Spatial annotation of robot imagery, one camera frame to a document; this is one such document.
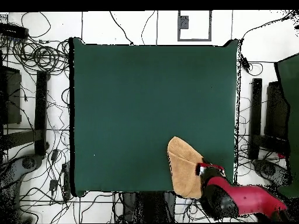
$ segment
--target black post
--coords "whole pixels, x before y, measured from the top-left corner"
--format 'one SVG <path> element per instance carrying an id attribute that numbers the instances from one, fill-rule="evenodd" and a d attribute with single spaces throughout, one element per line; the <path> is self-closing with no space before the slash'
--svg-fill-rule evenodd
<path id="1" fill-rule="evenodd" d="M 251 116 L 249 122 L 248 139 L 248 159 L 255 160 L 259 158 L 259 146 L 254 143 L 254 135 L 260 135 L 260 115 L 262 108 L 262 79 L 254 78 L 252 80 L 251 95 Z"/>

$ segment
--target cable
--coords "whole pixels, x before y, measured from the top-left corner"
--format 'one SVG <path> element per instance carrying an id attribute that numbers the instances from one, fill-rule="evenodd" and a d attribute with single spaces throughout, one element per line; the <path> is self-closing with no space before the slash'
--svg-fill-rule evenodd
<path id="1" fill-rule="evenodd" d="M 22 15 L 22 17 L 21 17 L 22 27 L 24 27 L 24 24 L 23 24 L 23 18 L 24 18 L 24 16 L 27 15 L 28 13 L 34 13 L 34 12 L 27 12 L 27 13 L 25 13 L 24 15 Z M 43 33 L 43 34 L 41 34 L 41 35 L 39 35 L 39 36 L 30 36 L 30 35 L 29 35 L 29 37 L 31 37 L 31 38 L 39 38 L 39 37 L 41 37 L 41 36 L 47 34 L 47 33 L 50 31 L 50 29 L 51 29 L 51 24 L 50 24 L 48 18 L 46 18 L 46 16 L 45 16 L 43 13 L 41 13 L 41 12 L 39 12 L 39 13 L 45 17 L 45 19 L 47 20 L 47 22 L 48 22 L 48 24 L 49 24 L 49 28 L 48 28 L 48 30 L 47 30 L 45 33 Z"/>
<path id="2" fill-rule="evenodd" d="M 242 50 L 242 43 L 243 43 L 243 41 L 244 41 L 244 37 L 246 36 L 246 34 L 249 33 L 250 31 L 259 29 L 259 28 L 264 27 L 264 26 L 267 26 L 267 25 L 269 25 L 269 24 L 272 24 L 272 23 L 275 23 L 275 22 L 278 22 L 278 21 L 281 21 L 281 20 L 286 20 L 286 19 L 289 18 L 289 16 L 290 16 L 292 13 L 295 13 L 295 15 L 297 14 L 296 11 L 292 10 L 292 11 L 290 11 L 288 14 L 286 14 L 285 16 L 283 16 L 282 18 L 279 18 L 279 19 L 276 19 L 276 20 L 271 20 L 271 21 L 266 22 L 266 23 L 264 23 L 264 24 L 262 24 L 262 25 L 260 25 L 260 26 L 258 26 L 258 27 L 254 27 L 253 29 L 249 29 L 249 30 L 243 35 L 243 37 L 241 38 L 241 49 L 240 49 L 241 64 L 242 64 L 242 66 L 245 68 L 245 70 L 247 71 L 248 74 L 250 74 L 250 75 L 252 75 L 252 76 L 258 76 L 258 75 L 260 75 L 260 74 L 263 72 L 263 65 L 261 64 L 261 62 L 251 62 L 251 64 L 259 64 L 259 65 L 261 65 L 262 70 L 261 70 L 261 72 L 260 72 L 259 74 L 257 74 L 257 75 L 253 75 L 253 74 L 249 73 L 249 71 L 250 71 L 250 69 L 249 69 L 249 67 L 250 67 L 250 66 L 249 66 L 249 62 L 248 62 L 247 59 L 242 55 L 242 52 L 241 52 L 241 50 Z"/>
<path id="3" fill-rule="evenodd" d="M 130 42 L 130 45 L 134 45 L 134 43 L 131 41 L 131 40 L 129 40 L 129 38 L 127 37 L 127 35 L 126 35 L 126 32 L 123 30 L 123 28 L 116 22 L 116 20 L 115 20 L 115 18 L 113 17 L 113 15 L 112 15 L 112 13 L 111 13 L 111 11 L 109 11 L 109 13 L 110 13 L 110 15 L 111 15 L 111 17 L 112 17 L 112 19 L 114 20 L 114 22 L 115 22 L 115 24 L 117 24 L 118 25 L 118 27 L 123 31 L 123 33 L 124 33 L 124 36 L 126 37 L 126 39 Z"/>
<path id="4" fill-rule="evenodd" d="M 32 213 L 32 212 L 29 212 L 29 211 L 24 211 L 22 208 L 20 208 L 20 210 L 21 210 L 23 213 L 28 213 L 28 214 L 31 214 L 31 215 L 36 216 L 37 219 L 36 219 L 35 224 L 38 223 L 38 221 L 39 221 L 39 216 L 38 216 L 38 215 L 36 215 L 35 213 Z"/>
<path id="5" fill-rule="evenodd" d="M 154 10 L 153 13 L 149 16 L 149 18 L 147 19 L 147 22 L 148 22 L 148 20 L 153 16 L 154 13 L 155 13 L 155 10 Z M 144 31 L 144 29 L 145 29 L 145 27 L 146 27 L 146 25 L 147 25 L 147 22 L 145 23 L 145 25 L 144 25 L 144 27 L 143 27 L 143 30 L 142 30 L 142 33 L 141 33 L 141 39 L 142 39 L 143 45 L 144 45 L 144 40 L 143 40 L 142 35 L 143 35 L 143 31 Z"/>
<path id="6" fill-rule="evenodd" d="M 83 213 L 84 213 L 85 211 L 89 210 L 89 209 L 93 206 L 93 204 L 95 203 L 95 201 L 96 201 L 96 199 L 97 199 L 98 197 L 112 197 L 112 195 L 113 195 L 113 194 L 111 194 L 111 195 L 98 195 L 98 196 L 96 196 L 95 199 L 93 200 L 92 204 L 91 204 L 87 209 L 85 209 L 84 211 L 82 211 L 82 213 L 81 213 L 81 221 L 79 221 L 79 224 L 81 224 L 81 223 L 83 222 Z"/>

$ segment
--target black cable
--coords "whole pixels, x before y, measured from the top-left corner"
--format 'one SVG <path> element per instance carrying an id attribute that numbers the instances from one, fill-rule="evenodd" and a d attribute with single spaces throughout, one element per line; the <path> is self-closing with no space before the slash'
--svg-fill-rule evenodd
<path id="1" fill-rule="evenodd" d="M 113 17 L 113 15 L 112 15 L 112 13 L 111 13 L 111 11 L 109 11 L 109 13 L 110 13 L 110 15 L 111 15 L 111 17 L 112 17 L 112 19 L 114 20 L 114 22 L 115 22 L 115 24 L 117 24 L 118 25 L 118 27 L 123 31 L 123 33 L 124 33 L 124 36 L 126 37 L 126 39 L 130 42 L 130 45 L 134 45 L 134 43 L 127 37 L 127 35 L 126 35 L 126 32 L 123 30 L 123 28 L 116 22 L 116 20 L 115 20 L 115 18 Z"/>
<path id="2" fill-rule="evenodd" d="M 23 18 L 24 18 L 24 16 L 27 15 L 28 13 L 34 13 L 34 12 L 27 12 L 27 13 L 25 13 L 24 15 L 22 15 L 22 17 L 21 17 L 22 27 L 24 27 L 24 24 L 23 24 Z M 49 28 L 48 28 L 48 30 L 47 30 L 45 33 L 43 33 L 43 34 L 41 34 L 41 35 L 39 35 L 39 36 L 30 36 L 30 35 L 29 35 L 29 37 L 31 37 L 31 38 L 39 38 L 39 37 L 41 37 L 41 36 L 47 34 L 47 33 L 50 31 L 50 29 L 51 29 L 51 24 L 50 24 L 48 18 L 46 18 L 46 16 L 45 16 L 43 13 L 41 13 L 41 12 L 39 12 L 39 13 L 45 17 L 45 19 L 47 20 L 47 22 L 48 22 L 48 24 L 49 24 Z"/>
<path id="3" fill-rule="evenodd" d="M 93 206 L 93 204 L 95 203 L 95 201 L 98 197 L 112 197 L 112 195 L 97 195 L 95 197 L 95 199 L 93 200 L 92 204 L 87 209 L 85 209 L 84 211 L 81 212 L 81 221 L 79 222 L 79 224 L 81 224 L 83 222 L 83 213 L 85 211 L 89 210 Z"/>
<path id="4" fill-rule="evenodd" d="M 147 19 L 147 22 L 148 22 L 148 20 L 153 16 L 154 13 L 155 13 L 155 10 L 154 10 L 153 13 L 149 16 L 149 18 Z M 146 27 L 146 25 L 147 25 L 147 22 L 145 23 L 145 25 L 144 25 L 144 27 L 143 27 L 143 30 L 142 30 L 142 33 L 141 33 L 141 39 L 142 39 L 143 45 L 144 45 L 144 40 L 143 40 L 142 35 L 143 35 L 144 29 L 145 29 L 145 27 Z"/>
<path id="5" fill-rule="evenodd" d="M 32 212 L 29 212 L 29 211 L 24 211 L 22 208 L 20 208 L 20 210 L 23 212 L 23 213 L 28 213 L 28 214 L 31 214 L 31 215 L 34 215 L 34 216 L 36 216 L 36 222 L 35 222 L 35 224 L 37 224 L 37 222 L 39 221 L 39 216 L 38 215 L 36 215 L 35 213 L 32 213 Z"/>

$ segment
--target tan cloth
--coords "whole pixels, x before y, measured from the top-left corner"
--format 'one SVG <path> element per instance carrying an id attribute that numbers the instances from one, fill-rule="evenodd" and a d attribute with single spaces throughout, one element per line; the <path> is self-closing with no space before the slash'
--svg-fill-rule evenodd
<path id="1" fill-rule="evenodd" d="M 169 141 L 167 152 L 175 193 L 183 198 L 200 198 L 201 181 L 196 165 L 203 162 L 202 155 L 176 136 Z"/>

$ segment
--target green tabletop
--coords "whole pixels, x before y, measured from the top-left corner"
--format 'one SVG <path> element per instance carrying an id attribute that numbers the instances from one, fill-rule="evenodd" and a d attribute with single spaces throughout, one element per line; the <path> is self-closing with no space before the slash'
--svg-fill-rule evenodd
<path id="1" fill-rule="evenodd" d="M 82 191 L 173 191 L 177 136 L 234 168 L 236 40 L 226 47 L 82 44 L 74 38 L 74 184 Z"/>
<path id="2" fill-rule="evenodd" d="M 299 197 L 299 55 L 278 62 L 276 70 L 290 108 L 287 126 L 290 144 L 288 165 L 293 177 L 291 185 L 279 187 L 278 190 L 288 198 L 297 198 Z"/>

